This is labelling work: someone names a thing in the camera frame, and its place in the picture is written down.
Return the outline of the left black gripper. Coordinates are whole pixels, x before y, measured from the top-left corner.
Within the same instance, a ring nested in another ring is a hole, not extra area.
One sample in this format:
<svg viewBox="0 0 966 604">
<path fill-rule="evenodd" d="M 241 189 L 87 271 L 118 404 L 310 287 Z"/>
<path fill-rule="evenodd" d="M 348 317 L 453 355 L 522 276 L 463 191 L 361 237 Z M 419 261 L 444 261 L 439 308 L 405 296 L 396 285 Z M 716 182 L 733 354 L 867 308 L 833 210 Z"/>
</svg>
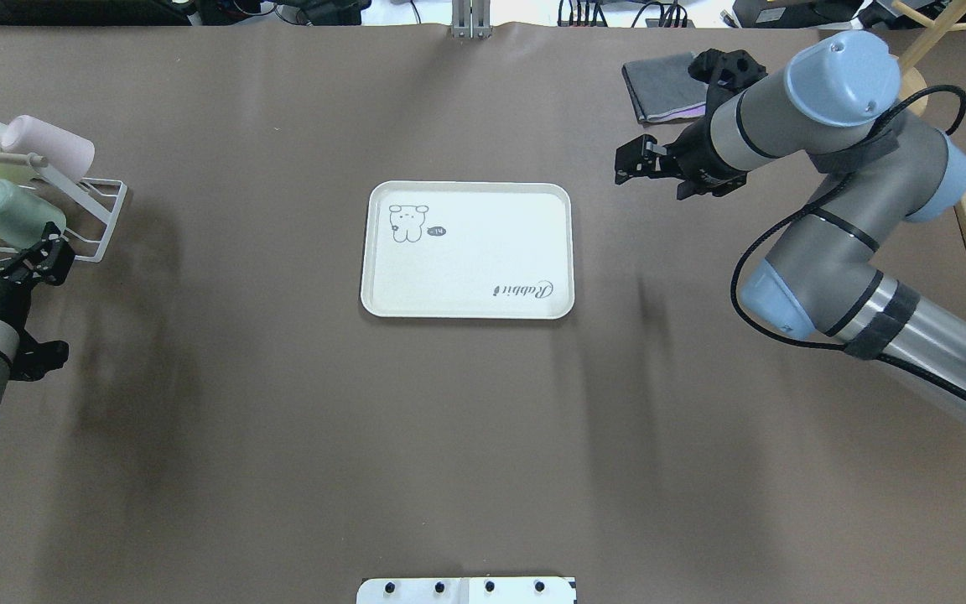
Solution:
<svg viewBox="0 0 966 604">
<path fill-rule="evenodd" d="M 61 286 L 72 265 L 73 248 L 65 238 L 42 238 L 0 260 L 0 361 L 12 381 L 39 381 L 68 361 L 65 341 L 37 341 L 26 324 L 34 288 Z"/>
</svg>

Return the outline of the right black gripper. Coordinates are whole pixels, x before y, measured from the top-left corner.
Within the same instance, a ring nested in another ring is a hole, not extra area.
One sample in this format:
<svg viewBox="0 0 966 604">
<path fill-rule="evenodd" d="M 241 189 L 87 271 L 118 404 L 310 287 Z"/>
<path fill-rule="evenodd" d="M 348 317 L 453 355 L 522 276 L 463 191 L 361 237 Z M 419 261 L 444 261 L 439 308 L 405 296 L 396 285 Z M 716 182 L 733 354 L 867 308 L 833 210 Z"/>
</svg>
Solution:
<svg viewBox="0 0 966 604">
<path fill-rule="evenodd" d="M 678 200 L 693 195 L 724 196 L 744 186 L 744 172 L 722 160 L 708 126 L 689 126 L 668 145 L 659 143 L 654 135 L 640 135 L 621 145 L 615 150 L 615 185 L 636 177 L 678 177 Z"/>
</svg>

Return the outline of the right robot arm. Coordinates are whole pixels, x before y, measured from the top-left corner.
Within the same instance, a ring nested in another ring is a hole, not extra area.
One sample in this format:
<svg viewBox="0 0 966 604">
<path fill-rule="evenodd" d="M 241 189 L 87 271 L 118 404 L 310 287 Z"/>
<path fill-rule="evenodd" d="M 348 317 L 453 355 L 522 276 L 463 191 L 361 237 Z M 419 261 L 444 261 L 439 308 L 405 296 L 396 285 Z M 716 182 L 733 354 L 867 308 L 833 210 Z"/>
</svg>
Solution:
<svg viewBox="0 0 966 604">
<path fill-rule="evenodd" d="M 705 114 L 671 143 L 641 135 L 615 153 L 615 183 L 674 177 L 678 199 L 728 195 L 797 152 L 824 181 L 760 237 L 775 238 L 751 275 L 735 265 L 730 301 L 751 328 L 788 345 L 880 361 L 943 390 L 966 424 L 966 321 L 875 268 L 903 221 L 931 221 L 966 192 L 966 154 L 950 130 L 900 99 L 901 69 L 867 31 L 820 39 L 767 74 L 747 51 L 709 49 L 688 73 L 708 87 Z"/>
</svg>

